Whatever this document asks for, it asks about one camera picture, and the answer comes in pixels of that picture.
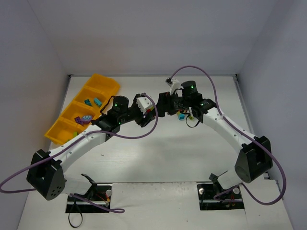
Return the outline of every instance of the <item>purple toy piece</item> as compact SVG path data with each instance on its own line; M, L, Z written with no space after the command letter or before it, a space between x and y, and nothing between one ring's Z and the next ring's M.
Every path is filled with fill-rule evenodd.
M88 124L91 122L93 116L91 115L85 115L81 118L81 121L84 123L84 124Z
M83 125L83 121L81 120L81 118L79 116L75 117L75 122L80 124L80 125Z

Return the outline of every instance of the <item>cable connector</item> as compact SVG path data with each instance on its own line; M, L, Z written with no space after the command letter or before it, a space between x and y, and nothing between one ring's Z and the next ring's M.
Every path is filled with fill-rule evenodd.
M173 95L174 92L175 92L177 89L181 89L181 86L180 86L180 81L178 81L178 80L175 79L175 78L172 78L172 79L171 79L171 82L172 82L172 84L170 85L171 89L170 89L169 93L170 93L171 95Z
M191 117L194 117L194 116L193 116L193 112L192 112L192 107L189 107L189 112L190 112L190 116L191 116Z
M172 84L173 84L171 78L167 78L167 79L165 80L165 82L168 84L169 87L171 87Z

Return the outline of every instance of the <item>white table surface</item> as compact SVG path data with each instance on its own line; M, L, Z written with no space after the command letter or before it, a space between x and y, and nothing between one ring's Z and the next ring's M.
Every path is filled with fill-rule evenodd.
M121 85L118 95L131 101L136 93L146 92L157 102L159 92L168 86L164 77L115 77ZM205 98L214 98L205 77L178 77L195 80ZM88 77L71 79L63 109L86 83ZM232 77L213 77L223 111L248 130L243 109ZM125 124L120 134L138 136L151 129L135 123ZM84 214L81 230L115 229L292 229L280 201L266 207L257 204L244 189L245 210L200 211L196 183L208 181L210 173L221 174L234 165L233 149L209 127L200 124L188 128L177 116L159 120L156 130L139 140L111 138L81 157L67 171L72 177L88 174L97 182L112 182L111 207L123 207L124 214ZM275 181L258 178L249 184L263 201L277 197ZM68 230L65 214L67 195L46 201L38 192L30 192L18 230Z

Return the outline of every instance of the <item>red wire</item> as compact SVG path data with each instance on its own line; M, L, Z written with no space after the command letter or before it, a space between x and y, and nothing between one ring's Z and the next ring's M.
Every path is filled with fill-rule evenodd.
M231 194L231 200L235 200L235 196L233 194Z
M96 194L96 196L98 196L100 199L106 202L106 200L104 200L100 195Z
M101 194L104 194L107 199L110 199L106 193L101 193Z

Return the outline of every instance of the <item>black cable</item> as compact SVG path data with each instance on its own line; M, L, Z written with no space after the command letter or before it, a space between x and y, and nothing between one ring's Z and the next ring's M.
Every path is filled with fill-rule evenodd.
M175 94L177 90L182 90L182 89L175 89L175 91L173 92L173 94Z
M115 96L111 96L110 99L107 101L107 103L105 104L105 106L100 110L100 113L102 114L102 111L104 111L104 109L109 105L111 99L115 97Z
M182 111L179 111L181 114L184 114L184 115L191 115L190 113L184 113Z
M189 111L189 108L185 108L185 107L183 107L183 105L181 105L181 104L178 104L178 103L176 103L176 102L174 102L174 104L177 105L178 108L180 108L180 110L187 110L187 111Z
M189 117L189 115L186 117L186 124L187 124L187 126L188 126L189 128L195 128L196 126L198 126L198 124L200 123L200 121L198 121L198 122L196 123L195 126L189 126L189 125L188 125L188 117Z
M202 210L202 205L203 205L204 197L205 197L205 192L203 192L202 195L201 195L201 210Z
M71 219L70 219L71 212L72 212L72 210L73 210L74 207L76 208L76 210L77 210L77 211L80 213L80 215L81 215L81 223L80 223L78 226L72 225ZM74 200L73 200L73 205L71 206L71 209L70 209L70 211L69 211L69 214L68 214L68 222L69 222L70 226L71 226L72 228L74 228L74 229L80 227L81 224L82 224L82 222L83 222L83 215L82 215L82 212L81 212L79 206L78 206L77 203L76 203L76 198L74 198Z

